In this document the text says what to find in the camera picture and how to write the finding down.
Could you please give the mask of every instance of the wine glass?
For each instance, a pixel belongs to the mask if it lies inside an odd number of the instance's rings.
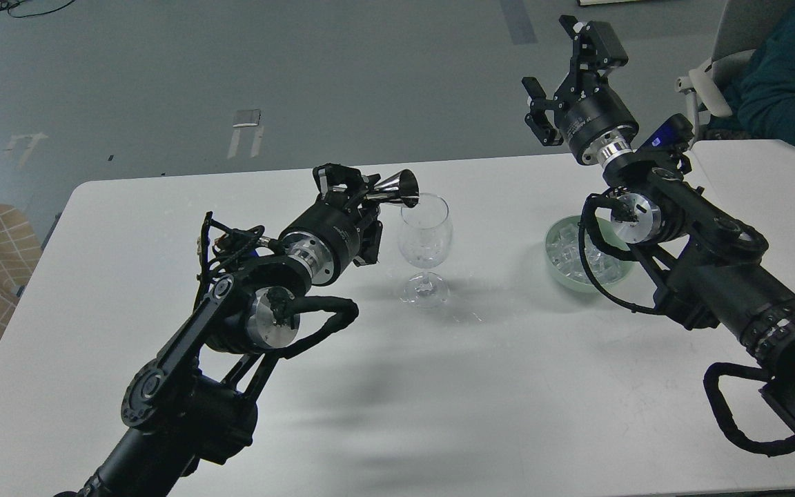
[[[425,270],[404,283],[402,300],[423,309],[438,307],[450,296],[450,286],[428,270],[450,254],[450,207],[441,197],[423,193],[416,207],[401,207],[400,216],[404,220],[397,237],[401,255],[408,263]]]

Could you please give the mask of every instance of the chair armrest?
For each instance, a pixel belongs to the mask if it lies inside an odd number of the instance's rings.
[[[710,79],[704,69],[696,67],[693,70],[689,70],[689,79],[691,85],[695,88],[695,93],[698,94],[698,98],[701,98],[701,103],[704,104],[707,110],[710,110],[713,116],[729,117],[732,115],[732,107],[726,104],[723,92],[716,87],[716,83],[714,83],[713,79]]]

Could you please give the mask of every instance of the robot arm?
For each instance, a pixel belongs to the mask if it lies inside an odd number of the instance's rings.
[[[760,265],[769,246],[757,230],[710,204],[703,190],[684,182],[691,169],[682,152],[691,126],[669,119],[634,150],[638,126],[621,98],[609,89],[606,74],[627,62],[607,23],[561,24],[572,38],[571,69],[553,99],[534,78],[524,78],[530,96],[527,125],[543,145],[568,143],[580,164],[600,164],[609,189],[588,196],[580,223],[601,251],[636,260],[656,283],[653,307],[624,302],[606,292],[581,259],[588,279],[603,295],[634,312],[666,315],[687,329],[720,323],[735,335],[760,368],[714,364],[705,375],[711,408],[727,438],[741,449],[777,456],[795,450],[795,293]],[[591,61],[600,61],[597,66]],[[546,111],[553,113],[554,125]],[[594,218],[597,208],[611,211],[612,226],[628,251],[608,245]],[[678,257],[660,243],[687,237]],[[722,376],[765,382],[760,392],[794,435],[788,440],[754,442],[732,421],[719,391]]]

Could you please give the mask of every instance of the gray floor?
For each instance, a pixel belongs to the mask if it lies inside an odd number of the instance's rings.
[[[565,151],[523,124],[520,85],[534,75],[550,92],[564,79],[561,13],[612,22],[631,62],[610,81],[649,133],[684,110],[675,76],[706,59],[724,2],[78,0],[34,19],[0,12],[0,202],[43,237],[93,179]],[[259,155],[250,130],[227,158],[235,111],[253,108]],[[47,138],[24,164],[31,138],[6,157],[12,136],[36,133]]]

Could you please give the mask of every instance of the teal sweater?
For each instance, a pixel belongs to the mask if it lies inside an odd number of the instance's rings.
[[[723,95],[734,115],[715,117],[711,129],[743,129],[757,138],[795,145],[795,6]]]

